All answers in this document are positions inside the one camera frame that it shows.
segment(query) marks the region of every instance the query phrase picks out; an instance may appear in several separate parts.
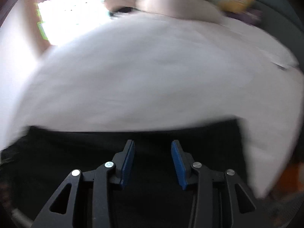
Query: white wall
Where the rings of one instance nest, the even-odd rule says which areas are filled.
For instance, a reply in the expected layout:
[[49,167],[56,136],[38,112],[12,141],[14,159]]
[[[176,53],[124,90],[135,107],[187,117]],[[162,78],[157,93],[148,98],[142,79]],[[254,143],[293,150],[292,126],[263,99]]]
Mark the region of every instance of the white wall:
[[25,82],[40,55],[25,23],[25,4],[19,0],[0,27],[0,150]]

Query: triangular cutout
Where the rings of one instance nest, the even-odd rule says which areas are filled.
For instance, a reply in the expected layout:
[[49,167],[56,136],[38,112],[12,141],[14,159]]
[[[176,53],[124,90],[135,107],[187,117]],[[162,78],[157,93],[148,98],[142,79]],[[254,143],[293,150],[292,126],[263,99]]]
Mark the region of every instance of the triangular cutout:
[[65,214],[67,212],[67,204],[69,202],[69,196],[71,192],[72,184],[67,184],[60,194],[57,196],[56,200],[50,207],[51,212],[56,212],[60,214]]
[[239,184],[235,184],[235,192],[237,194],[237,201],[239,206],[240,213],[247,213],[247,212],[253,212],[255,211],[255,206],[250,200],[250,198],[247,196],[247,194],[244,192],[242,187]]

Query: yellow object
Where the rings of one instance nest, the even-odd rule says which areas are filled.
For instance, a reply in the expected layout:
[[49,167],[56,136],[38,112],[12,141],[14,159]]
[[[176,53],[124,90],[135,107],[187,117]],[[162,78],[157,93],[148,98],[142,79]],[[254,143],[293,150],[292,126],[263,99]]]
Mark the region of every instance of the yellow object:
[[244,12],[254,0],[220,0],[218,6],[228,12],[241,13]]

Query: metal screw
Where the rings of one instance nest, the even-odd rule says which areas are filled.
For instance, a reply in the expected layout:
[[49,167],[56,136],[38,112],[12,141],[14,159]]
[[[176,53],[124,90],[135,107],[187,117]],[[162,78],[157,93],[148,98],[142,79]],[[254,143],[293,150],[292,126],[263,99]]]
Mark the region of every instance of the metal screw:
[[232,169],[228,169],[228,170],[227,170],[227,174],[228,174],[229,176],[233,176],[233,175],[235,174],[235,171],[232,170]]
[[80,174],[80,170],[72,170],[72,176],[78,176]]
[[109,162],[106,162],[104,166],[107,167],[107,168],[111,168],[111,167],[114,166],[114,163],[109,161]]
[[200,162],[194,162],[192,165],[193,165],[194,168],[201,168],[202,167],[202,163],[200,163]]

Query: blue rubber pad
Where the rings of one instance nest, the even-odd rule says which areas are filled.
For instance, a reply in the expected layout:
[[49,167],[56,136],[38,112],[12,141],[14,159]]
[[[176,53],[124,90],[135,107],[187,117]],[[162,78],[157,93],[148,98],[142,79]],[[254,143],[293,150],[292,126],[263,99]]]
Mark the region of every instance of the blue rubber pad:
[[186,180],[186,168],[185,165],[183,164],[181,155],[174,141],[171,144],[171,155],[172,155],[178,183],[182,187],[182,189],[185,190],[188,185]]
[[120,181],[120,186],[122,189],[127,185],[128,179],[130,176],[131,168],[132,168],[132,163],[134,159],[134,154],[135,154],[135,144],[132,141],[126,159],[124,161],[123,167],[121,169],[121,181]]

